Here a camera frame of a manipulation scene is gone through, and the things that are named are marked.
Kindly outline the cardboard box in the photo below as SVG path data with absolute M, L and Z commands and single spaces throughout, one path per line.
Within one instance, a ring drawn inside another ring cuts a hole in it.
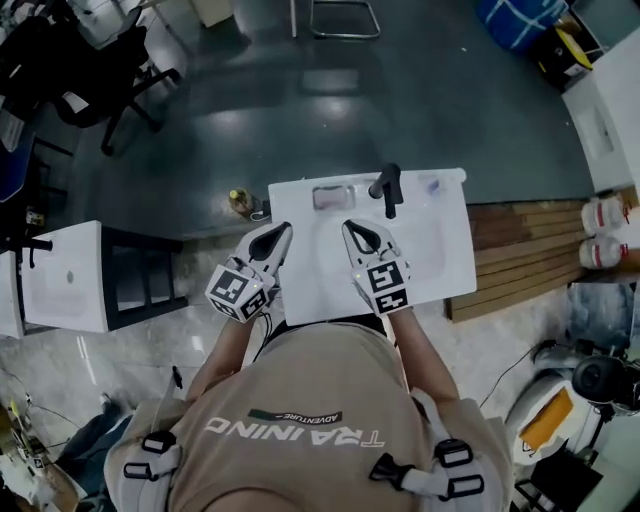
M 554 23 L 554 27 L 574 38 L 578 38 L 584 32 L 583 26 L 570 11 L 562 14 Z

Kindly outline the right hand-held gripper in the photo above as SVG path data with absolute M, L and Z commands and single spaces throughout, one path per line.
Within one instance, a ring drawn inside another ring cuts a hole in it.
M 341 227 L 357 293 L 377 315 L 409 306 L 410 267 L 391 233 L 364 219 L 348 219 Z

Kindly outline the black and yellow box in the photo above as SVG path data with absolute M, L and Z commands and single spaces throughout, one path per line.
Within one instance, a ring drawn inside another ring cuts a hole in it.
M 595 61 L 607 50 L 585 30 L 573 34 L 553 26 L 533 43 L 529 58 L 551 86 L 564 92 L 580 77 L 590 73 Z

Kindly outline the blue plastic chair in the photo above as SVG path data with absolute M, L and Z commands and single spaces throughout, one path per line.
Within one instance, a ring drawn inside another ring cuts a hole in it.
M 40 170 L 51 169 L 36 153 L 37 146 L 69 158 L 74 156 L 73 152 L 35 134 L 28 135 L 13 152 L 0 143 L 0 204 L 12 200 L 27 185 L 35 185 L 36 181 L 40 184 Z

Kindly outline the black mesh office chair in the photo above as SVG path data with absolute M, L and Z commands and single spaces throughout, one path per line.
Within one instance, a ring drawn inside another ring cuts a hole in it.
M 157 132 L 137 97 L 163 80 L 179 84 L 180 72 L 160 71 L 145 46 L 146 26 L 140 18 L 161 0 L 144 0 L 124 16 L 112 40 L 91 44 L 79 24 L 64 14 L 63 0 L 48 0 L 0 42 L 0 147 L 17 149 L 26 122 L 50 104 L 64 123 L 89 128 L 106 123 L 102 152 L 113 153 L 111 138 L 126 109 L 132 109 Z

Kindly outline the white sink with white faucet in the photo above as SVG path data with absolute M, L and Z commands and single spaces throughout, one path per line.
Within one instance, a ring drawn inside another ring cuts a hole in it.
M 0 254 L 0 336 L 24 336 L 18 292 L 18 268 L 14 252 Z

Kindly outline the tall black faucet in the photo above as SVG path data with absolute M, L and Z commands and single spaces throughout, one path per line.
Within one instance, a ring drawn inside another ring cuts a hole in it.
M 385 216 L 389 220 L 396 218 L 396 207 L 404 203 L 400 178 L 400 167 L 395 163 L 388 163 L 368 188 L 368 194 L 372 199 L 384 200 Z

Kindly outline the clear soap dispenser bottle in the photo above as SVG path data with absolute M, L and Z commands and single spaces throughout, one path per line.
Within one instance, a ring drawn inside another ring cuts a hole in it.
M 426 173 L 420 181 L 427 197 L 439 197 L 447 192 L 447 180 L 439 173 Z

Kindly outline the person's beige shirt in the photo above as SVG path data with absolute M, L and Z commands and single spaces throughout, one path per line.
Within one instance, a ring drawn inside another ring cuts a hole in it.
M 141 404 L 116 512 L 507 512 L 503 423 L 410 389 L 397 344 L 266 347 L 195 401 Z

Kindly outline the person's left forearm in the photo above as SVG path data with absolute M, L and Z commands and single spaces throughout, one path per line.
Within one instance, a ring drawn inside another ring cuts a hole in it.
M 255 320 L 240 323 L 229 319 L 218 336 L 213 350 L 196 373 L 185 399 L 197 400 L 208 388 L 242 368 Z

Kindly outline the white ceramic sink basin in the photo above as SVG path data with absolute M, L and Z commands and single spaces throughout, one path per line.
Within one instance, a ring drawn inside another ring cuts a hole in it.
M 439 173 L 447 192 L 429 198 L 420 177 Z M 409 304 L 416 305 L 472 293 L 477 288 L 473 244 L 462 184 L 461 168 L 409 170 L 401 173 L 404 203 L 396 218 L 385 216 L 382 199 L 372 199 L 369 186 L 376 173 L 351 174 L 274 183 L 269 186 L 271 219 L 287 221 L 293 240 L 280 268 L 284 315 L 300 325 L 370 312 L 352 284 L 352 266 L 341 226 L 348 219 L 364 219 L 384 226 L 395 239 L 410 267 Z M 352 185 L 355 207 L 315 211 L 314 187 Z

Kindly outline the black round device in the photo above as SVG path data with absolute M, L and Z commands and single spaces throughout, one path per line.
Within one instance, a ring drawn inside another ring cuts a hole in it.
M 575 367 L 571 384 L 605 422 L 640 414 L 640 358 L 590 355 Z

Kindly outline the black cantilever visitor chair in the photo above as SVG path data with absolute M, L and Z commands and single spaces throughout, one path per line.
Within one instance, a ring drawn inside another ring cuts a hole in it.
M 318 30 L 314 25 L 315 8 L 317 6 L 345 7 L 357 6 L 364 8 L 373 26 L 371 33 L 353 33 L 353 32 L 326 32 Z M 378 39 L 381 35 L 381 27 L 371 4 L 367 0 L 310 0 L 309 6 L 309 29 L 314 37 L 318 39 L 336 39 L 336 40 L 356 40 L 366 41 Z

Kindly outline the white oval tub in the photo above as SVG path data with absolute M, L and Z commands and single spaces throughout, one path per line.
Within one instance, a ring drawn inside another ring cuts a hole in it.
M 520 432 L 562 388 L 568 391 L 573 401 L 572 412 L 550 442 L 537 452 L 526 452 L 519 438 Z M 533 466 L 556 453 L 566 442 L 577 440 L 582 435 L 592 410 L 592 405 L 574 392 L 570 372 L 547 371 L 540 374 L 519 395 L 507 415 L 505 426 L 512 443 L 514 463 L 517 466 Z

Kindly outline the yellow-capped bottle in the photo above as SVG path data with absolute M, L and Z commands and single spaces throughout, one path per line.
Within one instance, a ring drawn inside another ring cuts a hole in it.
M 243 218 L 250 219 L 254 213 L 262 210 L 261 201 L 243 188 L 231 189 L 228 202 L 231 209 Z

